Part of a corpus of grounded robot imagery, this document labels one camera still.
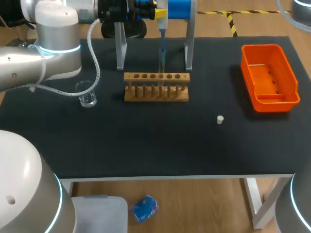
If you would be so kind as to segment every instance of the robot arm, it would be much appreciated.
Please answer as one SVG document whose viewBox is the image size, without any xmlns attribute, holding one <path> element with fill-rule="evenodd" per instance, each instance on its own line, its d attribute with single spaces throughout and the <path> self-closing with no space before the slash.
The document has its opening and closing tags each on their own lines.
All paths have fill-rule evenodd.
<svg viewBox="0 0 311 233">
<path fill-rule="evenodd" d="M 21 0 L 21 7 L 25 18 L 36 22 L 38 48 L 0 47 L 0 91 L 77 75 L 81 71 L 79 22 L 167 18 L 167 9 L 156 9 L 152 0 Z"/>
<path fill-rule="evenodd" d="M 1 91 L 47 79 L 70 78 L 81 70 L 77 12 L 54 1 L 41 1 L 35 13 L 40 50 L 0 47 Z"/>
</svg>

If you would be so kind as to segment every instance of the glowing blue ring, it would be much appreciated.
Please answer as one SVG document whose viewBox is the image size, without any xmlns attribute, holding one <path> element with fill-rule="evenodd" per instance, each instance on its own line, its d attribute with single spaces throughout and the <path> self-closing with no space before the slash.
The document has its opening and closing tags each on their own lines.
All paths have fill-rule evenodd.
<svg viewBox="0 0 311 233">
<path fill-rule="evenodd" d="M 58 216 L 59 216 L 60 209 L 61 209 L 61 207 L 62 207 L 62 202 L 63 202 L 63 188 L 62 188 L 62 185 L 61 185 L 61 183 L 60 183 L 58 177 L 57 177 L 56 175 L 55 175 L 55 177 L 56 177 L 56 179 L 57 179 L 57 181 L 58 181 L 58 184 L 59 184 L 60 200 L 59 200 L 59 205 L 58 205 L 58 209 L 57 209 L 57 212 L 56 212 L 56 214 L 55 214 L 55 217 L 54 217 L 53 221 L 51 222 L 50 226 L 47 228 L 47 230 L 46 230 L 44 233 L 48 233 L 48 232 L 52 229 L 52 227 L 54 226 L 54 224 L 55 224 L 55 222 L 56 222 L 56 220 L 57 220 L 57 218 L 58 218 Z"/>
<path fill-rule="evenodd" d="M 311 227 L 310 225 L 306 222 L 306 220 L 303 218 L 303 216 L 301 215 L 300 211 L 298 210 L 298 207 L 295 203 L 295 200 L 294 200 L 294 196 L 293 196 L 293 180 L 294 180 L 294 176 L 295 174 L 293 175 L 292 177 L 292 181 L 291 181 L 291 199 L 292 199 L 292 203 L 293 203 L 293 206 L 294 206 L 294 209 L 296 210 L 296 213 L 298 215 L 298 217 L 300 218 L 300 220 L 303 222 L 303 224 L 309 229 L 309 231 L 311 232 Z"/>
<path fill-rule="evenodd" d="M 307 4 L 307 3 L 303 3 L 303 2 L 300 2 L 298 0 L 294 0 L 297 4 L 299 5 L 302 5 L 302 6 L 306 6 L 306 7 L 311 7 L 311 4 Z"/>
<path fill-rule="evenodd" d="M 39 46 L 39 47 L 40 47 L 40 49 L 41 49 L 42 51 L 55 54 L 55 53 L 69 53 L 69 52 L 75 52 L 75 51 L 77 51 L 77 50 L 79 50 L 79 49 L 81 48 L 81 45 L 79 45 L 78 47 L 76 47 L 76 48 L 74 48 L 74 49 L 71 49 L 71 50 L 48 50 L 48 49 L 45 49 L 45 48 L 43 48 L 43 47 L 41 47 L 41 46 Z"/>
</svg>

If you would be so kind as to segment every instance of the black tabletop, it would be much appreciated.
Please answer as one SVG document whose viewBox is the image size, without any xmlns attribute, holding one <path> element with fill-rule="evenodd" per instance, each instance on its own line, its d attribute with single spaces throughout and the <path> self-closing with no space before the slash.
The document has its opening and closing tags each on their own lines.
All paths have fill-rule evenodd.
<svg viewBox="0 0 311 233">
<path fill-rule="evenodd" d="M 74 91 L 94 80 L 82 41 L 82 71 L 46 85 Z M 167 72 L 183 72 L 184 39 L 168 39 Z M 299 82 L 300 103 L 289 113 L 253 110 L 240 69 L 241 46 L 277 43 Z M 97 105 L 80 106 L 44 90 L 10 91 L 0 129 L 32 142 L 60 178 L 294 173 L 311 155 L 311 83 L 288 37 L 198 38 L 189 102 L 124 102 L 114 40 L 93 40 L 102 77 Z M 128 40 L 125 72 L 157 72 L 158 39 Z M 218 115 L 225 117 L 216 124 Z"/>
</svg>

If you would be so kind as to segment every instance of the floor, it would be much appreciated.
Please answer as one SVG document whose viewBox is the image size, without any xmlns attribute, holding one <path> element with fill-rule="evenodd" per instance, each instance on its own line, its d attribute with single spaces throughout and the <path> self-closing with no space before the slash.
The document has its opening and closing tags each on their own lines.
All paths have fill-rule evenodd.
<svg viewBox="0 0 311 233">
<path fill-rule="evenodd" d="M 290 0 L 281 2 L 285 10 L 290 10 Z M 277 10 L 277 5 L 273 0 L 198 0 L 198 11 L 220 10 Z M 288 35 L 311 76 L 311 35 L 293 28 L 281 14 L 234 14 L 233 21 L 238 36 Z M 146 23 L 147 37 L 159 37 L 156 22 Z M 80 28 L 81 37 L 85 37 L 88 26 Z M 169 21 L 168 37 L 183 37 L 185 31 L 185 21 Z M 4 28 L 0 28 L 0 34 L 0 45 L 16 37 Z M 196 36 L 231 37 L 227 17 L 198 15 Z M 101 38 L 100 27 L 93 37 Z M 270 178 L 257 179 L 262 196 L 272 182 Z M 89 182 L 76 183 L 73 188 L 74 196 L 100 194 L 121 196 L 129 206 L 146 194 L 157 199 L 158 213 L 140 225 L 130 218 L 129 233 L 276 233 L 273 221 L 262 231 L 252 229 L 245 188 L 239 179 Z"/>
</svg>

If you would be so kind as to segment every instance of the yellow and black tape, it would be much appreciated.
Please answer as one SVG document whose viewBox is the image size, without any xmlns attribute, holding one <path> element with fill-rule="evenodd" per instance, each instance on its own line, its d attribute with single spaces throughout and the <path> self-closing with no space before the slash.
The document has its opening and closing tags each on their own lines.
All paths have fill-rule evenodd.
<svg viewBox="0 0 311 233">
<path fill-rule="evenodd" d="M 280 14 L 280 11 L 259 11 L 259 10 L 249 10 L 249 11 L 197 11 L 199 15 L 208 15 L 208 14 Z"/>
<path fill-rule="evenodd" d="M 233 14 L 227 13 L 227 18 L 228 18 L 228 22 L 229 22 L 229 25 L 230 25 L 232 36 L 233 37 L 238 36 L 237 29 L 236 29 L 236 27 L 234 25 L 234 22 L 233 22 Z"/>
</svg>

